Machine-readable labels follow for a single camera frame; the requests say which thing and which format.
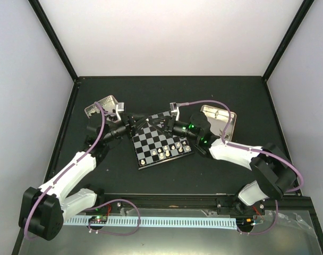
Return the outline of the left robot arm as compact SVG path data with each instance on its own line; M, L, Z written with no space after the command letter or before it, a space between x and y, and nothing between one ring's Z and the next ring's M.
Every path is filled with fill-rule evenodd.
M90 184L77 193L74 187L105 159L110 142L125 135L133 137L142 126L143 114L122 113L121 120L106 120L106 113L89 118L83 145L73 159L53 178L38 188L29 187L23 194L19 227L28 240L41 237L47 241L57 236L64 222L82 211L102 211L110 207L104 191Z

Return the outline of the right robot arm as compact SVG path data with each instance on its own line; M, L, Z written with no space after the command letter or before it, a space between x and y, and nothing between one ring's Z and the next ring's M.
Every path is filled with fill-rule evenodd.
M211 124L202 112L192 114L188 123L175 116L150 120L166 137L178 136L192 141L203 156L223 160L250 170L254 181L246 184L236 194L233 208L246 214L256 202L265 199L280 199L290 190L297 173L279 148L271 143L263 147L248 147L239 143L223 141L211 132Z

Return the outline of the left small circuit board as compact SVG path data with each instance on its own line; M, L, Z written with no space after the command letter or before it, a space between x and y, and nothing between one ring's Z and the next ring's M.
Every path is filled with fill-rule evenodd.
M92 216L89 218L88 222L91 224L105 224L107 222L107 216Z

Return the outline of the small circuit board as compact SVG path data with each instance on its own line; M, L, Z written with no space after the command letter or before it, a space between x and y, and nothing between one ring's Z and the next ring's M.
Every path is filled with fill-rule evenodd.
M244 218L244 219L236 219L236 224L239 226L254 226L259 225L264 222L263 219L253 219L253 218Z
M105 224L107 222L107 216L92 216L89 218L88 222L91 224Z

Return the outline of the right small circuit board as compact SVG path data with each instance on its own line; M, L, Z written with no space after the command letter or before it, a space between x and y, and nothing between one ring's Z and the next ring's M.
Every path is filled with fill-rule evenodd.
M263 219L253 219L253 218L244 218L244 219L236 219L236 224L239 226L254 226L259 225L264 222Z

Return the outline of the black and silver chessboard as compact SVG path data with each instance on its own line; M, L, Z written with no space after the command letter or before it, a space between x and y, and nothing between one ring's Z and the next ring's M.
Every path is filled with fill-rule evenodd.
M159 118L170 115L170 112L161 112L151 115L148 118ZM137 134L132 138L132 143L138 162L138 169L144 169L146 167L151 167L173 159L193 154L194 151L191 146L190 150L186 151L186 146L182 145L183 141L186 142L186 146L190 146L190 143L186 138L181 138L176 135L172 137L165 137L147 122L142 127L142 129L139 130ZM178 142L181 144L181 148L183 148L182 153L179 153L179 148L176 146ZM169 157L165 156L165 150L163 148L164 146L167 146L168 151L170 152ZM161 153L158 153L158 149L161 149L161 153L164 155L163 159L159 158L159 154ZM144 165L141 165L140 163L142 159L145 161Z

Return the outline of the pink tin box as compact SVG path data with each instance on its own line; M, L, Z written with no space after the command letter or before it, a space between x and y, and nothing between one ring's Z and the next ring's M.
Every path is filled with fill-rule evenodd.
M99 101L97 103L104 109L108 116L115 116L116 105L118 101L113 95L109 95ZM91 104L84 109L84 112L87 118L90 118L94 113L100 113L100 110L95 104Z

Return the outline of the gold tin box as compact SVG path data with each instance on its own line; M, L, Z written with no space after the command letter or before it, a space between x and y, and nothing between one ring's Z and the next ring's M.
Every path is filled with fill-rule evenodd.
M228 128L225 131L225 140L232 140L237 118L237 115L234 112L231 112L231 120L229 121L229 113L227 110L209 105L202 105L201 111L206 115L211 124L210 130L215 135L222 136L223 129L226 124L228 124Z

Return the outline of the left black frame post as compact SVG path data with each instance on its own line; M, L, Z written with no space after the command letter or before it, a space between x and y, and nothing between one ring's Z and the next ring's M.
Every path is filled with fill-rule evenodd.
M51 22L49 21L48 16L46 15L41 3L39 0L28 0L31 8L33 9L35 15L37 16L39 22L41 23L45 33L50 39L52 45L54 46L58 56L60 57L64 67L66 68L68 74L70 75L73 81L78 79L78 75L73 68L71 61L69 60Z

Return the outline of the black frame post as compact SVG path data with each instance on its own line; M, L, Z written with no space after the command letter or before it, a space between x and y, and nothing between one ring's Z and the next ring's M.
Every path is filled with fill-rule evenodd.
M48 16L46 15L41 3L39 0L28 0L31 8L33 9L35 15L37 16L39 22L41 23L45 33L50 39L52 45L54 46L58 56L60 57L64 67L66 68L68 74L70 75L73 81L78 79L78 75L73 68L71 61L69 60L51 22L49 21Z
M292 22L290 23L288 29L285 32L284 37L282 38L279 46L277 47L270 63L268 64L262 79L267 82L271 77L273 71L275 70L277 64L281 60L282 56L284 55L287 47L289 46L290 42L292 41L293 37L295 36L298 28L300 27L301 23L303 22L305 16L309 12L311 6L313 5L314 0L303 0L298 11L296 12Z

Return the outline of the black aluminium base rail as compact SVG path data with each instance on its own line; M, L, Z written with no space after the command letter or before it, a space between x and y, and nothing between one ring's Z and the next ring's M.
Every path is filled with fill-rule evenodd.
M275 200L266 199L245 205L236 195L162 195L162 194L103 194L100 202L115 203L125 199L140 209L208 209L225 215L250 215L254 209L263 213L275 209Z

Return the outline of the right black frame post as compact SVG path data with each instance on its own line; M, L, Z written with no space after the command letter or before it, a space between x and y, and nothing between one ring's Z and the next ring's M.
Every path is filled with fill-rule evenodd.
M300 27L301 23L303 22L305 16L309 12L311 6L313 5L314 0L303 0L298 11L296 12L292 22L290 23L288 29L285 32L284 37L282 38L279 46L277 47L270 63L268 64L262 79L267 82L271 77L273 71L275 70L277 64L281 60L282 56L284 55L287 47L289 46L290 42L292 41L293 37L295 36L298 28Z

